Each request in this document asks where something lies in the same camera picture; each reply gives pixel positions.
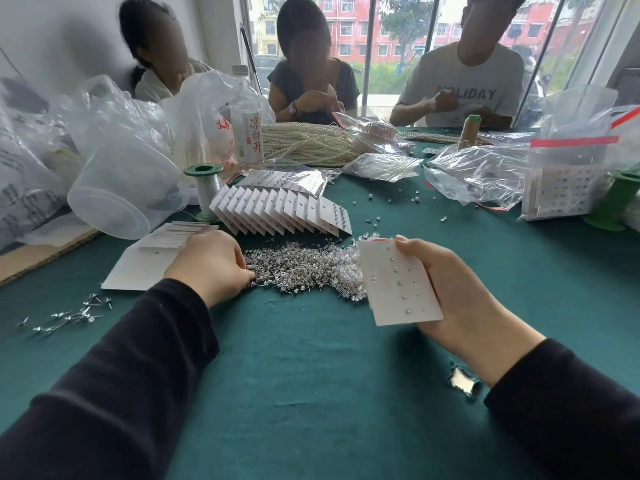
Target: man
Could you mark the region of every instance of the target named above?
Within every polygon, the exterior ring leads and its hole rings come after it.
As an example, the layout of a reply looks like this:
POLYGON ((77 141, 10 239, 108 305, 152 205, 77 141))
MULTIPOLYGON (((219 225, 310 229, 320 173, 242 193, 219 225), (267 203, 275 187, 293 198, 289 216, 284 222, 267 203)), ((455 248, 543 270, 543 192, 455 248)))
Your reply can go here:
POLYGON ((428 52, 411 72, 390 122, 460 127, 469 114, 483 126, 509 128, 522 97, 524 64, 499 44, 526 0, 468 0, 462 37, 428 52))

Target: water bottle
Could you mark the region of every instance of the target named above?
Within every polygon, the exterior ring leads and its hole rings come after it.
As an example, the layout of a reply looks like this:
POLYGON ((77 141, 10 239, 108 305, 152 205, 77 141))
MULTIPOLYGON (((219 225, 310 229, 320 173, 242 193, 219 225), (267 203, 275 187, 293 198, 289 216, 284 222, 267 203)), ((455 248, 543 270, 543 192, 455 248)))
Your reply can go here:
POLYGON ((249 67, 234 65, 232 71, 239 80, 229 102, 238 163, 242 169, 264 168, 260 96, 251 87, 249 67))

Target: green spool cap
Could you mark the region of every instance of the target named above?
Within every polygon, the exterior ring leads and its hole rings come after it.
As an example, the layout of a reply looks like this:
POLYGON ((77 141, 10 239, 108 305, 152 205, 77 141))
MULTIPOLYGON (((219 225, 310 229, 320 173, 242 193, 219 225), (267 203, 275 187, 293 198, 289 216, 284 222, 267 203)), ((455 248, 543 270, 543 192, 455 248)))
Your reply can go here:
POLYGON ((582 218, 587 224, 598 229, 613 232, 624 231, 622 222, 625 211, 640 190, 640 175, 628 171, 612 171, 613 184, 607 194, 588 216, 582 218))
MULTIPOLYGON (((188 177, 212 177, 222 173, 222 165, 217 163, 198 163, 197 165, 191 165, 184 169, 184 174, 188 177)), ((220 219, 217 217, 204 217, 202 211, 196 214, 196 220, 198 222, 208 222, 209 224, 220 224, 220 219)))

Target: black hair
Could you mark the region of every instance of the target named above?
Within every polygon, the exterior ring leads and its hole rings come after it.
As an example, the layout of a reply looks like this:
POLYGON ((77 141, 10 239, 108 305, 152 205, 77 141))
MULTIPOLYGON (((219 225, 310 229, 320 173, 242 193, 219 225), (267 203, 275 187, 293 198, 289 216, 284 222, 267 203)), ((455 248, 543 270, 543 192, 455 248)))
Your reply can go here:
POLYGON ((131 72, 131 83, 136 88, 142 74, 149 67, 149 62, 140 57, 138 47, 147 48, 147 24, 154 11, 165 13, 173 17, 169 5, 156 3, 153 0, 124 0, 120 5, 118 17, 120 19, 120 31, 124 42, 127 44, 131 55, 140 66, 136 66, 131 72))
POLYGON ((276 22, 278 42, 284 56, 289 59, 291 41, 295 35, 307 30, 321 31, 331 44, 331 34, 326 18, 312 0, 287 0, 280 7, 276 22))

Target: pile of stud earrings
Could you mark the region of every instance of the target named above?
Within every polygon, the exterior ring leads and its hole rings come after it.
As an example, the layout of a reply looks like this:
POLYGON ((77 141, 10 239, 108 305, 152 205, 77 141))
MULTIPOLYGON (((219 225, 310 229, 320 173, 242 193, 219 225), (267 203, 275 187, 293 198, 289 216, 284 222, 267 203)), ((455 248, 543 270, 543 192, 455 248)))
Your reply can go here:
POLYGON ((279 249, 247 251, 246 266, 255 273, 252 286, 272 286, 283 293, 298 294, 318 287, 334 288, 339 297, 360 301, 367 296, 358 265, 358 241, 377 239, 379 234, 364 234, 342 248, 336 244, 303 248, 288 242, 279 249))
MULTIPOLYGON (((36 333, 44 333, 46 336, 51 335, 57 329, 64 327, 68 323, 93 323, 96 318, 101 318, 102 315, 94 315, 93 310, 97 307, 107 307, 112 309, 111 298, 100 298, 96 293, 91 293, 83 302, 83 307, 78 312, 60 312, 51 315, 52 320, 49 322, 55 322, 49 326, 37 326, 32 330, 36 333)), ((27 326, 29 317, 18 323, 18 328, 27 326)))

